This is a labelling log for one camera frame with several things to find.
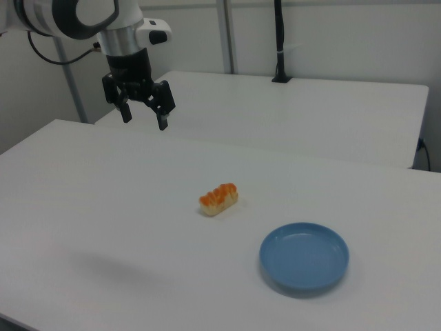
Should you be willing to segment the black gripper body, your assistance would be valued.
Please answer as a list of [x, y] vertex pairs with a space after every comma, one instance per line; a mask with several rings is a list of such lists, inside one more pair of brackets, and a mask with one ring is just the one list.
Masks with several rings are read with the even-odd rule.
[[151, 77], [147, 49], [125, 56], [106, 56], [110, 73], [105, 76], [106, 101], [117, 101], [118, 90], [134, 101], [160, 101], [159, 84]]

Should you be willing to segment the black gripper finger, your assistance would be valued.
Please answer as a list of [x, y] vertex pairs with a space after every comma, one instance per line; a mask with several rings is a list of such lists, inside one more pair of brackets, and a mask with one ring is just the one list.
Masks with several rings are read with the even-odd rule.
[[154, 111], [159, 130], [164, 131], [168, 127], [167, 118], [176, 107], [169, 83], [152, 83], [144, 104]]
[[132, 120], [132, 113], [127, 104], [129, 95], [125, 84], [119, 84], [110, 73], [102, 78], [102, 84], [106, 101], [115, 105], [124, 123], [130, 122]]

